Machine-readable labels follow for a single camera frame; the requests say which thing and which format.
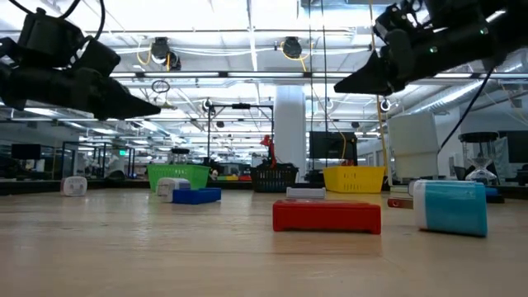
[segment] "red box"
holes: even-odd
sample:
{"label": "red box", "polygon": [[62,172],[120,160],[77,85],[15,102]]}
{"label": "red box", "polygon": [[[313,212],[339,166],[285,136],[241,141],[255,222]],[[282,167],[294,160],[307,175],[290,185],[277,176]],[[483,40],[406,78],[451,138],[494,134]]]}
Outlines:
{"label": "red box", "polygon": [[361,202],[286,199],[273,204],[273,230],[345,230],[381,233],[381,208]]}

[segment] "black basket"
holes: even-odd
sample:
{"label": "black basket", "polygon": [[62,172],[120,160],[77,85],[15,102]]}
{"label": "black basket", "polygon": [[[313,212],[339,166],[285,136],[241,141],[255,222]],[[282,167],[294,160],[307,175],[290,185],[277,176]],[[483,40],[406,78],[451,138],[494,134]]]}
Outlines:
{"label": "black basket", "polygon": [[286,193],[288,186],[294,186],[298,168],[251,168],[253,190],[260,193]]}

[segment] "plastic basket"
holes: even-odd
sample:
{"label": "plastic basket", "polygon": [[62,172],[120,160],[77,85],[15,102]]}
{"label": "plastic basket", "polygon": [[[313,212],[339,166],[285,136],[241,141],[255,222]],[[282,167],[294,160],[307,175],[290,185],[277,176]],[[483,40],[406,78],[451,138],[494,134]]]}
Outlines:
{"label": "plastic basket", "polygon": [[338,193],[380,193],[385,167],[337,166],[323,169],[324,184]]}
{"label": "plastic basket", "polygon": [[253,190],[261,193],[286,193],[295,185],[298,168],[251,168]]}
{"label": "plastic basket", "polygon": [[147,170],[151,191],[156,191],[156,185],[163,177],[185,178],[191,183],[192,190],[198,190],[207,186],[210,168],[200,165],[154,164],[148,165]]}

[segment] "yellow basket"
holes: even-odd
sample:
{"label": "yellow basket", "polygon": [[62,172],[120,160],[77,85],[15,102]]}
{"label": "yellow basket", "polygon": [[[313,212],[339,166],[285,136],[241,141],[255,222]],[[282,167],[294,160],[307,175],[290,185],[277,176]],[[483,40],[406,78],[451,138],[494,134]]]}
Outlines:
{"label": "yellow basket", "polygon": [[385,167],[337,166],[323,169],[324,185],[338,193],[380,193]]}

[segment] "green basket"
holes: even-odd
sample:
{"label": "green basket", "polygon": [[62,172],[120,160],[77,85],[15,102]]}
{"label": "green basket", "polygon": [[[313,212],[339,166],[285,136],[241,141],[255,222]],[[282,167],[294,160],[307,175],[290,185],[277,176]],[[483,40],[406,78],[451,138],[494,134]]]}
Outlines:
{"label": "green basket", "polygon": [[148,182],[150,190],[156,191],[160,178],[185,178],[191,183],[191,189],[198,190],[207,186],[209,167],[200,165],[148,165]]}

